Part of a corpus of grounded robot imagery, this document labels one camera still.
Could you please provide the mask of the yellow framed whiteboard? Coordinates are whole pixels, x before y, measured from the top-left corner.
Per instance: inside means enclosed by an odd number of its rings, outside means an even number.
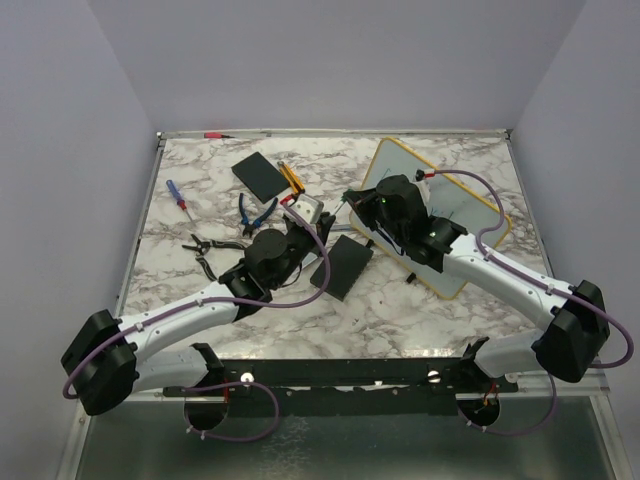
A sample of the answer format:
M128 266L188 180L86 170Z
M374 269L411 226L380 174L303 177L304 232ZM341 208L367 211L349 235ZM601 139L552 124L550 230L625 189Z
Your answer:
M388 177L398 174L412 180L415 172L434 170L436 166L420 157L416 152L393 138L380 141L373 159L364 177L361 188L368 190ZM470 190L462 182L451 175L438 175L428 181L425 189L429 192L427 211L464 226L470 233L478 234L485 227L490 227L499 221L498 207ZM368 229L355 213L349 215L351 226L376 246L393 258L403 268L416 275L416 279L433 290L444 300L454 299L466 285L462 278L447 273L438 273L426 266L420 265L406 255L399 254L398 247L391 247L380 234Z

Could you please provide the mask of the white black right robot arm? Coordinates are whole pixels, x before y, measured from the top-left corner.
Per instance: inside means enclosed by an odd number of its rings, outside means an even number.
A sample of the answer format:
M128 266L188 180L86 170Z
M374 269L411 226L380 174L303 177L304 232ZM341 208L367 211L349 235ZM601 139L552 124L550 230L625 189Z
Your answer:
M598 286L539 274L489 248L465 227L429 213L417 182L403 174L344 198L375 239L415 268L470 282L533 323L530 331L469 345L459 367L467 389L481 391L495 378L536 370L578 383L593 367L610 335Z

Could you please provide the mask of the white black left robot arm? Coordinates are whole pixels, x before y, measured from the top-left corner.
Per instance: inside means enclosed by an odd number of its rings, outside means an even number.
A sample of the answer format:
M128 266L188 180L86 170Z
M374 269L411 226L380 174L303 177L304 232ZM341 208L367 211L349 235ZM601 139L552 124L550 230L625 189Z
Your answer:
M326 251L334 222L334 215L323 212L308 224L290 211L285 232L261 232L235 267L201 291L134 316L92 314L61 358L67 374L63 397L80 401L89 415L105 413L133 392L142 363L156 353L208 328L277 308L272 291L283 287L311 250Z

